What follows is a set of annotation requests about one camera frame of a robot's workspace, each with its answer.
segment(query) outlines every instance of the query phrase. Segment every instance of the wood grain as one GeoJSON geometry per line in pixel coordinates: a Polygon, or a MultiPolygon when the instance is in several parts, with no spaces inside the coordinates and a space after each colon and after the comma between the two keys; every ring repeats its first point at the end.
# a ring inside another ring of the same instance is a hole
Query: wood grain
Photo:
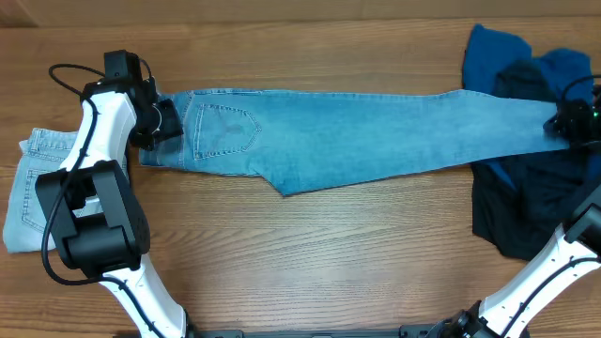
{"type": "Polygon", "coordinates": [[[600,15],[598,0],[20,0],[41,27],[600,15]]]}
{"type": "MultiPolygon", "coordinates": [[[[598,18],[149,25],[0,30],[0,213],[31,129],[76,130],[77,98],[53,63],[101,69],[102,53],[146,59],[165,91],[230,86],[432,94],[460,87],[476,22],[537,54],[569,47],[599,71],[598,18]]],[[[70,84],[94,80],[65,71],[70,84]]],[[[466,167],[283,198],[262,178],[135,166],[153,262],[201,328],[393,328],[433,322],[495,292],[523,266],[471,234],[466,167]]],[[[54,266],[69,277],[53,255],[54,266]]],[[[134,326],[100,286],[52,283],[39,253],[0,251],[0,337],[108,337],[134,326]]],[[[601,275],[571,286],[534,337],[601,335],[601,275]]]]}

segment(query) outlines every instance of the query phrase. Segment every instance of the light blue jeans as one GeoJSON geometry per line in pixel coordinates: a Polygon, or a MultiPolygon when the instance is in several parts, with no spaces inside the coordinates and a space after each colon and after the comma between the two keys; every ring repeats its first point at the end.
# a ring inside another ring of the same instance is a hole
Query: light blue jeans
{"type": "Polygon", "coordinates": [[[173,99],[184,135],[144,165],[262,176],[283,195],[567,148],[552,103],[456,90],[433,96],[211,89],[173,99]]]}

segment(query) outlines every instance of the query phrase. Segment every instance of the stitching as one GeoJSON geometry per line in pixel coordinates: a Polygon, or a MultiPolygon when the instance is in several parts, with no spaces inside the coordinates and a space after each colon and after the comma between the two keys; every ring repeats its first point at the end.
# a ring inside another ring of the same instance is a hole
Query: stitching
{"type": "Polygon", "coordinates": [[[39,176],[39,175],[47,174],[47,173],[50,173],[50,171],[39,170],[39,169],[29,169],[29,170],[27,170],[27,175],[26,175],[26,179],[25,179],[25,195],[24,195],[24,199],[23,199],[23,213],[21,215],[21,221],[23,223],[25,223],[26,225],[29,225],[34,230],[39,231],[39,232],[44,231],[44,226],[39,225],[39,224],[33,222],[32,220],[30,220],[29,218],[27,218],[27,216],[29,215],[29,201],[33,200],[33,198],[31,198],[31,180],[33,179],[34,176],[39,176]]]}
{"type": "Polygon", "coordinates": [[[258,138],[259,133],[262,131],[261,126],[259,125],[258,121],[256,121],[256,119],[253,117],[252,114],[250,114],[249,112],[247,112],[245,110],[237,109],[237,108],[231,108],[231,107],[226,107],[226,106],[217,105],[217,104],[200,104],[200,106],[202,106],[202,115],[204,115],[206,107],[212,108],[212,109],[215,109],[215,110],[218,110],[218,111],[219,110],[226,110],[226,111],[229,111],[229,112],[242,113],[244,116],[250,118],[250,120],[253,122],[253,124],[254,124],[254,134],[251,137],[251,139],[249,140],[249,142],[246,144],[246,146],[241,146],[238,149],[232,149],[232,150],[223,150],[223,151],[217,151],[217,152],[209,152],[208,155],[201,154],[201,153],[198,152],[198,148],[200,147],[200,145],[199,145],[200,134],[201,134],[201,130],[202,130],[202,116],[201,116],[200,121],[198,119],[196,120],[196,128],[195,128],[195,132],[194,132],[194,158],[196,160],[210,159],[210,158],[215,158],[215,157],[219,157],[219,156],[223,156],[223,155],[230,155],[230,154],[235,154],[235,153],[247,151],[248,149],[251,148],[251,146],[253,146],[254,142],[258,138]]]}
{"type": "Polygon", "coordinates": [[[39,134],[40,134],[40,130],[34,129],[34,132],[32,134],[33,142],[31,143],[31,150],[34,150],[34,151],[38,150],[39,134]]]}
{"type": "Polygon", "coordinates": [[[71,150],[71,149],[73,149],[73,145],[71,145],[71,146],[46,146],[46,145],[39,144],[38,147],[44,147],[47,149],[56,149],[56,150],[71,150]]]}
{"type": "Polygon", "coordinates": [[[202,157],[200,155],[198,155],[198,147],[200,147],[200,145],[199,145],[200,130],[201,130],[201,125],[203,123],[203,117],[205,116],[205,105],[199,104],[198,109],[200,110],[200,113],[196,116],[196,125],[194,126],[194,144],[193,144],[194,158],[196,160],[202,159],[202,157]]]}
{"type": "Polygon", "coordinates": [[[294,90],[252,90],[252,89],[205,89],[194,90],[196,95],[240,95],[240,96],[261,96],[270,95],[273,97],[293,97],[293,96],[316,96],[322,98],[337,98],[337,99],[355,99],[355,100],[438,100],[457,96],[473,96],[473,97],[490,97],[488,94],[474,92],[466,89],[457,89],[450,92],[435,94],[435,95],[403,95],[403,94],[370,94],[370,93],[342,93],[342,92],[302,92],[294,90]]]}
{"type": "MultiPolygon", "coordinates": [[[[186,116],[188,116],[188,110],[190,109],[190,105],[192,103],[193,100],[193,92],[192,91],[188,91],[186,92],[188,94],[188,99],[186,100],[186,106],[184,107],[184,109],[182,110],[182,115],[181,115],[181,125],[185,126],[186,125],[186,116]]],[[[185,162],[185,148],[186,148],[186,135],[181,135],[179,137],[179,166],[183,167],[184,166],[184,162],[185,162]]]]}
{"type": "Polygon", "coordinates": [[[39,159],[43,159],[43,160],[46,160],[46,161],[58,161],[58,162],[62,162],[62,161],[65,160],[65,158],[62,158],[62,157],[52,156],[52,155],[47,155],[47,154],[41,154],[41,153],[34,152],[34,151],[28,151],[25,154],[25,156],[39,158],[39,159]]]}

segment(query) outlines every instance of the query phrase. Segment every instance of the jeans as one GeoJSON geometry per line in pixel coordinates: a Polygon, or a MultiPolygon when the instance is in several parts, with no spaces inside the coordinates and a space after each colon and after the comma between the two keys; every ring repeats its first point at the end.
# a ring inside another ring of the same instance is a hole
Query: jeans
{"type": "MultiPolygon", "coordinates": [[[[34,129],[28,140],[19,143],[23,156],[12,183],[7,219],[2,233],[9,253],[40,249],[46,218],[36,194],[36,180],[41,174],[58,170],[60,163],[69,155],[76,136],[77,132],[34,129]]],[[[123,172],[127,177],[126,161],[123,160],[122,163],[123,172]]],[[[85,206],[74,213],[81,217],[101,212],[100,204],[95,206],[85,206]]],[[[48,248],[54,248],[52,237],[48,248]]]]}
{"type": "Polygon", "coordinates": [[[144,165],[262,176],[283,195],[567,148],[552,103],[456,90],[433,96],[211,89],[167,95],[184,135],[144,165]]]}

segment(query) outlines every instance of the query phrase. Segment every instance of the table surface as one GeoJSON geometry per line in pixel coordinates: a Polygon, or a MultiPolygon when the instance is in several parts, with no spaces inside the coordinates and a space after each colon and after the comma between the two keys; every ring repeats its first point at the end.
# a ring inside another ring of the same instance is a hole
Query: table surface
{"type": "MultiPolygon", "coordinates": [[[[54,63],[102,69],[127,49],[163,91],[205,87],[434,94],[461,86],[477,22],[519,34],[535,54],[569,47],[601,60],[595,17],[246,23],[0,30],[0,213],[34,127],[76,131],[78,99],[54,63]]],[[[70,84],[95,80],[74,70],[70,84]]],[[[135,166],[152,260],[171,295],[207,330],[394,328],[435,322],[494,293],[524,263],[471,233],[468,167],[283,198],[260,177],[135,166]]],[[[74,278],[76,271],[61,269],[74,278]]],[[[98,285],[66,287],[39,253],[0,250],[1,337],[108,337],[134,330],[98,285]]],[[[601,274],[570,286],[534,337],[601,335],[601,274]]]]}

